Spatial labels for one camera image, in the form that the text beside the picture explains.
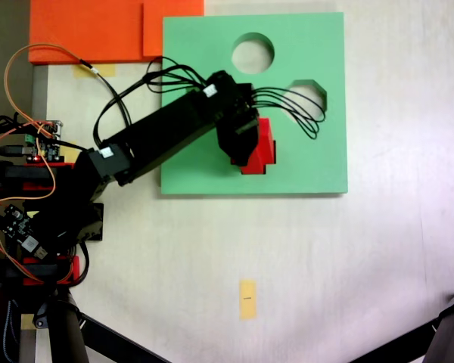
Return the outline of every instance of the octagonal hole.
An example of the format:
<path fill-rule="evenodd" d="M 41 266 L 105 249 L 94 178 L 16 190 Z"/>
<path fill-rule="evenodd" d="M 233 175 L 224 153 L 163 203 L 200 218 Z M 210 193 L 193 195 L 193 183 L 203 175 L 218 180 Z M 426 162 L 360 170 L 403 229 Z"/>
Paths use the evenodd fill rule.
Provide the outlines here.
<path fill-rule="evenodd" d="M 290 100 L 299 104 L 304 110 L 306 110 L 314 119 L 321 119 L 322 118 L 322 110 L 326 112 L 327 108 L 327 100 L 328 94 L 323 87 L 320 86 L 316 81 L 312 79 L 300 79 L 293 81 L 288 89 L 290 91 L 296 92 L 306 98 L 309 98 L 313 102 L 317 103 L 319 107 L 317 107 L 313 102 L 308 101 L 304 97 L 300 95 L 296 95 L 291 92 L 286 92 L 284 94 L 285 97 L 289 98 Z M 293 122 L 296 120 L 289 114 L 289 112 L 284 111 L 286 116 L 288 116 Z"/>

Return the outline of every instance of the white label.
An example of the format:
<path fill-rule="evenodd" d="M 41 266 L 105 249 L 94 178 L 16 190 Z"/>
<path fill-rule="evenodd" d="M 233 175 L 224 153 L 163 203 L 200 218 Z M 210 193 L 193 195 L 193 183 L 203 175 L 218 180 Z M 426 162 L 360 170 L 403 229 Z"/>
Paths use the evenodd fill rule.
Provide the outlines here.
<path fill-rule="evenodd" d="M 22 247 L 29 252 L 32 252 L 38 245 L 39 242 L 37 242 L 37 240 L 32 236 L 27 237 L 26 240 L 22 243 Z"/>
<path fill-rule="evenodd" d="M 104 149 L 100 149 L 99 153 L 103 156 L 103 158 L 107 159 L 108 157 L 112 157 L 114 155 L 113 151 L 110 147 L 105 147 Z"/>
<path fill-rule="evenodd" d="M 207 95 L 208 98 L 212 97 L 213 95 L 216 95 L 217 93 L 217 88 L 215 87 L 214 84 L 208 85 L 207 87 L 204 88 L 204 94 Z"/>

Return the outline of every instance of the black connector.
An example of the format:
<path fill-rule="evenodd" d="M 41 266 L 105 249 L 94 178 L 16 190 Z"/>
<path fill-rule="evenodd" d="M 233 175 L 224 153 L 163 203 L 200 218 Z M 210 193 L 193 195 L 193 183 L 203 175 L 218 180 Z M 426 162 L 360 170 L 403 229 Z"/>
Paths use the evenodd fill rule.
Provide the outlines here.
<path fill-rule="evenodd" d="M 21 145 L 0 146 L 0 157 L 24 157 L 33 154 L 33 147 Z"/>

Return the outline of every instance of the orange wire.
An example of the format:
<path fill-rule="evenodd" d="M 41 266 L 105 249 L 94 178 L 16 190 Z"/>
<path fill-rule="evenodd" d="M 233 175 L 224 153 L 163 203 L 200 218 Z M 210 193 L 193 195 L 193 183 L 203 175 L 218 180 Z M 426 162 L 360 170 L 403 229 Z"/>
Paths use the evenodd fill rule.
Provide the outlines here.
<path fill-rule="evenodd" d="M 2 240 L 0 239 L 0 252 L 3 253 L 4 255 L 7 256 L 8 259 L 10 259 L 10 261 L 19 269 L 22 271 L 22 273 L 24 275 L 26 275 L 28 278 L 31 278 L 37 282 L 40 282 L 41 284 L 44 283 L 44 281 L 40 280 L 39 278 L 37 278 L 34 274 L 32 274 L 30 271 L 28 271 L 25 266 L 23 266 L 20 262 L 18 262 L 16 259 L 14 259 L 12 256 L 10 256 L 7 251 L 5 251 L 5 248 L 3 247 L 3 244 L 2 244 Z M 73 273 L 73 265 L 71 264 L 70 265 L 70 268 L 69 268 L 69 272 L 67 273 L 67 275 L 60 279 L 58 281 L 58 284 L 63 284 L 64 282 L 67 282 L 67 280 L 70 278 L 70 276 L 72 275 Z"/>
<path fill-rule="evenodd" d="M 44 127 L 44 125 L 42 124 L 40 127 L 39 127 L 39 131 L 37 133 L 40 133 L 40 131 L 42 130 L 42 128 Z M 6 135 L 12 133 L 13 131 L 15 131 L 16 129 L 13 129 L 11 131 L 8 131 L 6 132 L 5 134 L 1 135 L 0 138 L 3 138 L 5 137 Z M 48 171 L 51 173 L 51 177 L 52 177 L 52 190 L 46 194 L 46 195 L 43 195 L 41 197 L 6 197 L 6 198 L 2 198 L 0 199 L 0 202 L 3 202 L 4 200 L 16 200 L 16 199 L 23 199 L 23 200 L 39 200 L 39 199 L 45 199 L 47 197 L 50 197 L 54 192 L 55 192 L 55 187 L 56 187 L 56 182 L 55 182 L 55 176 L 54 176 L 54 173 L 52 172 L 52 169 L 51 167 L 49 166 L 49 164 L 47 163 L 47 160 L 44 158 L 44 156 L 42 155 L 42 151 L 40 150 L 40 145 L 39 145 L 39 138 L 36 138 L 36 145 L 37 145 L 37 151 L 39 152 L 39 155 L 40 157 L 42 158 L 42 160 L 44 161 L 44 164 L 45 166 L 47 167 Z"/>
<path fill-rule="evenodd" d="M 61 45 L 57 45 L 57 44 L 53 44 L 53 43 L 33 43 L 33 44 L 29 44 L 29 45 L 26 45 L 25 47 L 22 47 L 20 48 L 18 51 L 16 51 L 14 53 L 14 55 L 11 56 L 10 60 L 8 61 L 7 63 L 7 66 L 5 68 L 5 74 L 4 74 L 4 77 L 3 77 L 3 83 L 4 83 L 4 87 L 5 87 L 5 94 L 7 95 L 7 99 L 8 101 L 10 102 L 10 105 L 24 118 L 26 119 L 27 121 L 29 121 L 30 123 L 32 123 L 37 129 L 39 129 L 39 125 L 37 123 L 37 121 L 35 121 L 31 116 L 27 115 L 23 110 L 21 110 L 14 102 L 14 100 L 12 99 L 12 96 L 10 94 L 10 89 L 8 87 L 8 75 L 10 73 L 10 68 L 13 64 L 13 62 L 15 61 L 15 59 L 21 55 L 22 53 L 24 53 L 27 49 L 31 49 L 31 48 L 40 48 L 40 47 L 46 47 L 46 48 L 55 48 L 55 49 L 58 49 L 60 51 L 63 51 L 65 53 L 68 53 L 71 57 L 74 57 L 76 58 L 78 61 L 81 60 L 80 57 L 78 57 L 77 55 L 75 55 L 72 51 L 64 48 L 63 46 Z M 50 132 L 47 132 L 45 130 L 42 130 L 42 133 L 44 135 L 47 135 L 48 137 L 51 137 L 51 133 Z"/>
<path fill-rule="evenodd" d="M 16 259 L 14 259 L 12 256 L 10 256 L 10 255 L 7 253 L 7 251 L 5 251 L 5 248 L 3 247 L 2 241 L 1 241 L 1 240 L 0 240 L 0 252 L 2 252 L 4 255 L 6 255 L 7 258 L 10 259 L 11 262 L 12 262 L 15 266 L 17 266 L 17 268 L 18 268 L 19 270 L 21 270 L 22 273 L 23 273 L 24 275 L 26 275 L 28 278 L 32 278 L 33 280 L 42 282 L 42 281 L 39 280 L 36 276 L 34 276 L 34 275 L 32 275 L 30 272 L 28 272 L 28 271 L 26 270 L 26 268 L 23 267 L 23 265 L 20 264 L 20 262 L 18 262 Z"/>

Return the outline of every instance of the red base part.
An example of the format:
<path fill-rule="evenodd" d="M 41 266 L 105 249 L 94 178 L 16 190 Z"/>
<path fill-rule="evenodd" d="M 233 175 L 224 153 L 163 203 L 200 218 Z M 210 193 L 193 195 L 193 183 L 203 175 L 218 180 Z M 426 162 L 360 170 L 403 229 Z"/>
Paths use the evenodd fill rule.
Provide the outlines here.
<path fill-rule="evenodd" d="M 275 141 L 272 140 L 269 118 L 259 118 L 259 144 L 250 155 L 247 166 L 241 167 L 244 175 L 266 174 L 266 165 L 275 164 Z"/>
<path fill-rule="evenodd" d="M 67 259 L 66 256 L 59 256 L 58 259 L 64 260 Z M 23 266 L 26 268 L 28 263 L 40 263 L 39 259 L 34 259 L 33 257 L 26 257 L 23 259 Z M 79 278 L 79 257 L 74 256 L 73 257 L 73 273 L 69 276 L 67 281 L 60 282 L 59 284 L 69 284 L 72 281 L 75 281 Z M 23 285 L 24 286 L 35 286 L 35 285 L 40 285 L 41 283 L 38 281 L 35 281 L 31 278 L 24 278 L 23 279 Z"/>

